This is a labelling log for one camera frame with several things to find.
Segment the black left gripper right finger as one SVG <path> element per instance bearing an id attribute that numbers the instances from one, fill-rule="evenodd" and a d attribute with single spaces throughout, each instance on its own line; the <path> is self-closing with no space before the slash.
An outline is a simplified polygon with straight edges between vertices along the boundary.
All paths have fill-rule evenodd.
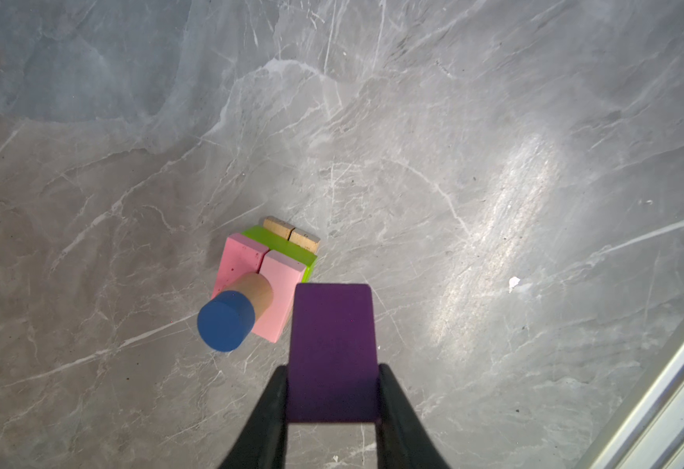
<path id="1" fill-rule="evenodd" d="M 389 365 L 379 367 L 378 468 L 449 468 L 430 440 Z"/>

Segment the blue round block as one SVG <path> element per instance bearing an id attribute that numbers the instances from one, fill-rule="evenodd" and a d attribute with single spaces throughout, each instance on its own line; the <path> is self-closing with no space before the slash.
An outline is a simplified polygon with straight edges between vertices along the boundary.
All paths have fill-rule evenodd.
<path id="1" fill-rule="evenodd" d="M 201 308 L 197 330 L 207 346 L 227 353 L 242 345 L 255 322 L 255 310 L 249 299 L 238 291 L 227 290 Z"/>

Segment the green wood block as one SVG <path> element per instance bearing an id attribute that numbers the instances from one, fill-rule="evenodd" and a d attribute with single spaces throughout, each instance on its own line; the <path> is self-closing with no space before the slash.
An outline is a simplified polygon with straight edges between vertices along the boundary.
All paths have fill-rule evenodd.
<path id="1" fill-rule="evenodd" d="M 303 283 L 308 283 L 314 273 L 318 257 L 311 251 L 285 240 L 281 236 L 269 230 L 254 226 L 242 232 L 244 236 L 265 245 L 269 250 L 275 250 L 305 266 L 305 273 L 302 278 Z"/>

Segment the pink block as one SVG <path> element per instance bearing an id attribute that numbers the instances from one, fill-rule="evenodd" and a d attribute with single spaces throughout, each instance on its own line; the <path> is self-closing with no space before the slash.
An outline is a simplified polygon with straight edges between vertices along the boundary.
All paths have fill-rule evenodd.
<path id="1" fill-rule="evenodd" d="M 259 274 L 269 281 L 273 300 L 256 320 L 252 332 L 272 343 L 283 334 L 293 307 L 295 287 L 301 283 L 306 266 L 281 252 L 270 250 L 263 259 Z"/>
<path id="2" fill-rule="evenodd" d="M 211 297 L 246 274 L 258 273 L 269 248 L 243 234 L 231 234 L 224 245 Z"/>

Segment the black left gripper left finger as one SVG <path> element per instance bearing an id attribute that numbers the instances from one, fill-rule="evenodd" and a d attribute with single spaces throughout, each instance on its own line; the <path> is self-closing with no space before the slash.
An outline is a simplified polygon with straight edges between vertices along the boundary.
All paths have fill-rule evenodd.
<path id="1" fill-rule="evenodd" d="M 285 468 L 286 398 L 287 366 L 280 365 L 219 468 Z"/>

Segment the purple house-shaped block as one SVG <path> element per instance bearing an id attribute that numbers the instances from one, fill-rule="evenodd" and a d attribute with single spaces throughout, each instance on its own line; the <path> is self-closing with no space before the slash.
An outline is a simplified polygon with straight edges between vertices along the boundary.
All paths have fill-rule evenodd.
<path id="1" fill-rule="evenodd" d="M 296 287 L 287 385 L 286 416 L 291 423 L 373 423 L 379 418 L 368 285 Z"/>

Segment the small natural wood cylinder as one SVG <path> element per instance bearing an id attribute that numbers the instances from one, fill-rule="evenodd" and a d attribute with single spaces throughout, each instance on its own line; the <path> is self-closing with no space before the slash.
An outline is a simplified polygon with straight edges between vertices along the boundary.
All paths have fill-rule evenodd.
<path id="1" fill-rule="evenodd" d="M 274 301 L 271 283 L 258 273 L 248 273 L 224 288 L 224 292 L 240 293 L 253 308 L 255 322 L 267 312 Z"/>

